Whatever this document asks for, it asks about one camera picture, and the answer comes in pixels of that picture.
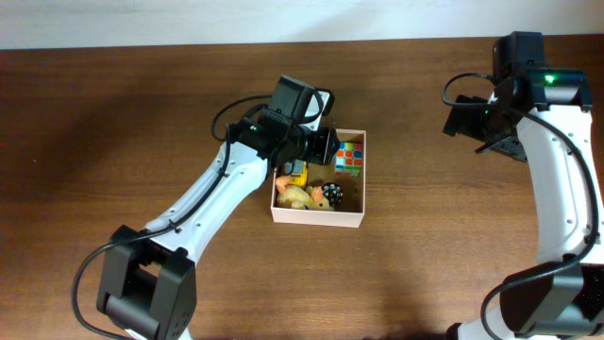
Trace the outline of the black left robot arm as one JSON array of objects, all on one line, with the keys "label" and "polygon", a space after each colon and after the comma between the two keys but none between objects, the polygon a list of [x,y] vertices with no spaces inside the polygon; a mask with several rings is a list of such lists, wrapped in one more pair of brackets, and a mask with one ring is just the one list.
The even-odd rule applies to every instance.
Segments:
[{"label": "black left robot arm", "polygon": [[328,89],[282,76],[272,94],[226,127],[212,164],[175,204],[140,231],[121,226],[111,235],[101,250],[97,310],[128,339],[189,338],[205,248],[274,170],[331,161],[339,141],[320,121],[334,101]]}]

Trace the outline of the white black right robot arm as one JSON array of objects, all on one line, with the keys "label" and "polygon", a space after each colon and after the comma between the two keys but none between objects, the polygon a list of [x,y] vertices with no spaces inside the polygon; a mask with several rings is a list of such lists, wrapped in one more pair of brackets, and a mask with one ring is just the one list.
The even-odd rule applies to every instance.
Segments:
[{"label": "white black right robot arm", "polygon": [[447,135],[528,165],[537,263],[493,288],[455,340],[580,339],[603,332],[603,200],[592,147],[593,100],[580,70],[551,68],[544,37],[515,31],[493,47],[493,92],[450,102]]}]

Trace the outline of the small black round cap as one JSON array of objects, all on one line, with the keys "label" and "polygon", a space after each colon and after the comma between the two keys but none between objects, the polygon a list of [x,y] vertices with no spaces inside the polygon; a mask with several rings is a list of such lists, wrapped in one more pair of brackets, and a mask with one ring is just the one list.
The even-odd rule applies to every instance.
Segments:
[{"label": "small black round cap", "polygon": [[339,204],[344,196],[342,187],[335,182],[327,182],[322,185],[323,196],[328,200],[330,206]]}]

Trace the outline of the yellow grey toy dump truck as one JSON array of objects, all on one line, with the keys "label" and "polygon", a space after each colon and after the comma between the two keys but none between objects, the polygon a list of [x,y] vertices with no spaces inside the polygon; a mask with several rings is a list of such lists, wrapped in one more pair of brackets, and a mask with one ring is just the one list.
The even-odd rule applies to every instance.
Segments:
[{"label": "yellow grey toy dump truck", "polygon": [[281,174],[289,176],[289,184],[305,187],[308,182],[308,164],[305,161],[296,160],[287,162],[282,166]]}]

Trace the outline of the yellow plush duck toy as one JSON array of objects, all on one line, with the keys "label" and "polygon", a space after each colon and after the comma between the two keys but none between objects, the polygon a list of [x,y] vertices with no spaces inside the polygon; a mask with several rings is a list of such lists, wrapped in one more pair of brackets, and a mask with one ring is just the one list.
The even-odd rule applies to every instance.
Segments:
[{"label": "yellow plush duck toy", "polygon": [[277,205],[279,208],[295,209],[303,211],[325,211],[332,212],[334,208],[324,196],[320,187],[302,187],[290,184],[290,176],[276,178]]}]

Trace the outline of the colourful puzzle cube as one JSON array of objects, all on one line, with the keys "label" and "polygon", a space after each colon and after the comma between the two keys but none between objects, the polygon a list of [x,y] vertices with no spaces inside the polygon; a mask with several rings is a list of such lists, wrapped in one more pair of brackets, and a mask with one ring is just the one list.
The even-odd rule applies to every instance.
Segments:
[{"label": "colourful puzzle cube", "polygon": [[358,177],[363,167],[363,145],[341,142],[334,157],[334,174],[344,177]]}]

